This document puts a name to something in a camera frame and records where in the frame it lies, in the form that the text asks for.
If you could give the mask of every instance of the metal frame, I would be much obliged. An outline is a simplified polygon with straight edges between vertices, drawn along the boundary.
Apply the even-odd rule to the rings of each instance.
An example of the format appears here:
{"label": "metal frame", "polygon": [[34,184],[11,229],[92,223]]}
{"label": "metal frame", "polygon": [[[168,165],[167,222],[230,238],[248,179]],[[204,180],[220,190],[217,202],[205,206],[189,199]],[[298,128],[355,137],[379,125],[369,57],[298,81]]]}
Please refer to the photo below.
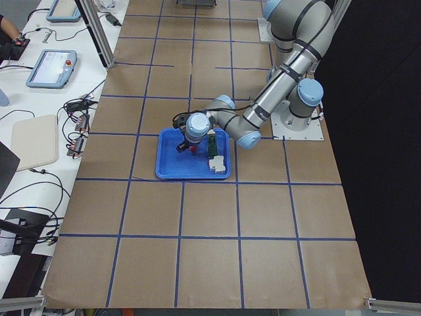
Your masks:
{"label": "metal frame", "polygon": [[345,15],[345,12],[347,12],[347,9],[349,5],[351,4],[352,0],[338,0],[336,3],[334,9],[333,9],[333,16],[335,18],[335,32],[337,28],[339,27],[339,24],[342,21],[343,16]]}
{"label": "metal frame", "polygon": [[364,299],[367,308],[373,311],[388,311],[392,313],[402,313],[407,315],[421,315],[420,303],[407,303],[395,301],[382,301],[375,298]]}
{"label": "metal frame", "polygon": [[99,21],[97,11],[92,0],[74,0],[89,34],[91,34],[93,44],[97,49],[99,58],[104,67],[112,68],[115,66],[114,55],[112,54],[110,44],[105,36],[104,29]]}
{"label": "metal frame", "polygon": [[47,296],[34,296],[33,298],[3,298],[0,299],[0,312],[39,308],[45,307],[46,305]]}

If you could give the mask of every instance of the metal plate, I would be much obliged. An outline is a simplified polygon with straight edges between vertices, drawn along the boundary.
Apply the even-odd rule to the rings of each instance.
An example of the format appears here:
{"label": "metal plate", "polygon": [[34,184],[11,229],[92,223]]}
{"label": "metal plate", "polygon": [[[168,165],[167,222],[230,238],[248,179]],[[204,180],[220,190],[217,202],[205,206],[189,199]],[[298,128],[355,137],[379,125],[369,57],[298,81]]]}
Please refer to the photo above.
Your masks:
{"label": "metal plate", "polygon": [[296,132],[286,128],[281,122],[281,112],[289,105],[288,101],[282,101],[270,116],[272,132],[275,140],[324,140],[319,120],[312,120],[309,127],[302,132]]}
{"label": "metal plate", "polygon": [[274,42],[274,38],[270,33],[270,22],[265,18],[257,18],[257,25],[259,26],[260,42],[270,44]]}

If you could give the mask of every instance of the plastic tray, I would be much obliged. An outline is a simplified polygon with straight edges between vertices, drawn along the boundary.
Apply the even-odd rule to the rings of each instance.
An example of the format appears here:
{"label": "plastic tray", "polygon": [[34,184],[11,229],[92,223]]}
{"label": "plastic tray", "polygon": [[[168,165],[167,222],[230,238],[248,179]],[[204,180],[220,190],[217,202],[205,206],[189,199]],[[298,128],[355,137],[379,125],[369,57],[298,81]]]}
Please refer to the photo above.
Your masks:
{"label": "plastic tray", "polygon": [[225,179],[231,175],[230,138],[222,129],[214,129],[218,154],[224,156],[225,172],[209,169],[207,137],[197,146],[196,152],[185,150],[178,153],[176,147],[183,142],[182,133],[165,128],[159,134],[157,165],[155,172],[162,179]]}

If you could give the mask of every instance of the grid square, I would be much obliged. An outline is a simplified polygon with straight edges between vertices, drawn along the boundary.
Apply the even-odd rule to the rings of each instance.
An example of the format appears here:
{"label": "grid square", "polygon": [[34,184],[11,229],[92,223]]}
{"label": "grid square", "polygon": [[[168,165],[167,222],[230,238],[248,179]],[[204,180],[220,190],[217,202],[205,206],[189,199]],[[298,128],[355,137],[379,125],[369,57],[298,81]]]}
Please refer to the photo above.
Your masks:
{"label": "grid square", "polygon": [[193,23],[193,18],[169,18],[163,16],[159,23],[158,37],[191,40],[193,38]]}
{"label": "grid square", "polygon": [[192,43],[192,41],[158,39],[155,54],[153,55],[153,64],[185,68],[190,73]]}
{"label": "grid square", "polygon": [[267,44],[233,43],[232,51],[233,65],[236,68],[267,68],[269,70],[271,67]]}
{"label": "grid square", "polygon": [[232,95],[230,69],[215,69],[205,66],[193,68],[191,95],[215,98],[221,94]]}
{"label": "grid square", "polygon": [[287,186],[240,185],[239,213],[243,237],[295,237]]}
{"label": "grid square", "polygon": [[195,41],[194,68],[231,67],[230,43]]}
{"label": "grid square", "polygon": [[237,161],[241,182],[287,182],[281,142],[260,140],[252,150],[237,146]]}
{"label": "grid square", "polygon": [[297,242],[241,242],[246,308],[307,308]]}
{"label": "grid square", "polygon": [[123,238],[110,308],[174,307],[177,240]]}
{"label": "grid square", "polygon": [[234,184],[186,183],[183,236],[238,236]]}
{"label": "grid square", "polygon": [[237,240],[182,240],[178,307],[240,308]]}
{"label": "grid square", "polygon": [[172,127],[172,117],[188,110],[188,100],[147,99],[143,112],[141,133],[159,134],[163,128]]}
{"label": "grid square", "polygon": [[118,65],[108,70],[103,95],[144,96],[148,66]]}
{"label": "grid square", "polygon": [[213,7],[197,7],[196,15],[197,16],[206,16],[208,18],[229,18],[229,9],[228,9],[229,0],[217,0],[216,4]]}
{"label": "grid square", "polygon": [[133,177],[140,179],[157,179],[155,165],[157,162],[158,137],[140,136],[137,144]]}
{"label": "grid square", "polygon": [[195,26],[195,39],[229,41],[230,21],[213,18],[198,18]]}
{"label": "grid square", "polygon": [[116,238],[61,236],[42,290],[48,308],[104,307],[116,243]]}
{"label": "grid square", "polygon": [[121,38],[155,38],[159,18],[157,16],[126,16],[120,31]]}
{"label": "grid square", "polygon": [[231,18],[255,20],[262,17],[261,1],[231,0]]}
{"label": "grid square", "polygon": [[328,140],[285,142],[292,182],[340,183],[335,156]]}
{"label": "grid square", "polygon": [[252,100],[266,84],[267,70],[234,69],[234,93],[236,99]]}
{"label": "grid square", "polygon": [[132,133],[139,128],[143,99],[102,97],[95,112],[92,132]]}
{"label": "grid square", "polygon": [[231,20],[233,41],[250,41],[259,43],[259,26],[257,20]]}
{"label": "grid square", "polygon": [[149,97],[189,97],[190,67],[153,67]]}
{"label": "grid square", "polygon": [[162,1],[157,0],[130,1],[127,7],[126,15],[159,15],[161,12],[161,5]]}
{"label": "grid square", "polygon": [[355,238],[341,186],[293,186],[300,237]]}
{"label": "grid square", "polygon": [[153,39],[120,38],[114,51],[118,63],[150,64]]}
{"label": "grid square", "polygon": [[60,232],[118,234],[126,191],[126,181],[76,181]]}
{"label": "grid square", "polygon": [[371,298],[357,242],[301,242],[301,251],[311,308],[362,309]]}
{"label": "grid square", "polygon": [[77,177],[127,179],[135,141],[135,136],[89,135]]}
{"label": "grid square", "polygon": [[132,182],[124,234],[178,235],[182,185],[180,183]]}

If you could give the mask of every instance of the white table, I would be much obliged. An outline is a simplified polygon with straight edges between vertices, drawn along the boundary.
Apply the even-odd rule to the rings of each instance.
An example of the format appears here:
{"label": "white table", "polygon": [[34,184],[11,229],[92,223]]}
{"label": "white table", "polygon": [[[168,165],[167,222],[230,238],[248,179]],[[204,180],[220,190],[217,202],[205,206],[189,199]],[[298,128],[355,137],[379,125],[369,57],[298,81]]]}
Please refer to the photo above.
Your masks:
{"label": "white table", "polygon": [[[120,23],[123,23],[124,21],[128,2],[129,0],[118,0],[116,8],[112,11],[113,15],[117,17]],[[52,3],[53,0],[42,0],[38,8],[49,8]],[[51,28],[57,31],[58,39],[63,39],[73,36],[78,30],[82,30],[86,27],[82,18],[76,23],[52,23],[45,19],[46,14],[47,11],[34,13],[22,32],[29,32],[42,27]],[[120,33],[120,27],[112,26],[106,21],[105,17],[101,18],[101,24],[103,25],[110,47],[112,51],[114,51]],[[0,107],[0,117],[16,109],[32,111],[37,117],[48,114],[55,115],[62,107],[63,103],[90,92],[106,78],[107,70],[100,61],[88,30],[84,30],[76,35],[75,38],[66,41],[55,41],[53,33],[47,40],[47,43],[42,43],[46,31],[47,30],[40,30],[38,32],[29,33],[27,35],[27,38],[31,39],[29,46],[26,48],[20,60],[12,61],[11,65],[34,66],[43,49],[73,49],[78,54],[78,62],[69,82],[63,89],[59,90],[33,89],[28,88],[25,85],[26,79],[30,74],[29,69],[6,68],[0,70],[0,87],[8,95],[11,101],[9,106]],[[99,86],[95,90],[94,100],[97,101],[99,99],[101,90],[102,86]],[[10,147],[13,124],[28,118],[32,118],[30,113],[15,112],[3,120],[0,120],[0,141],[7,147]],[[66,155],[66,140],[61,133],[61,127],[66,118],[65,112],[61,111],[59,115],[59,159],[50,165],[42,166],[37,169],[46,169],[57,175],[62,180],[64,188],[71,192],[80,160],[73,160]],[[66,131],[66,134],[69,134],[74,130],[74,124],[68,123],[64,130]],[[30,171],[20,171],[15,174],[3,197],[25,185],[38,181],[56,182],[57,180],[46,174],[42,175]],[[18,207],[33,205],[54,209],[57,206],[60,196],[61,191],[58,187],[52,184],[38,184],[19,192],[0,206]],[[57,210],[56,214],[58,217],[64,216],[67,205],[68,198],[65,196],[61,206]],[[48,214],[46,211],[37,210],[37,212]],[[0,218],[4,219],[7,213],[7,211],[0,210]],[[39,244],[35,246],[32,253],[52,256],[54,249],[54,246]],[[17,255],[0,256],[0,296],[3,296],[5,292],[18,260],[19,256]]]}

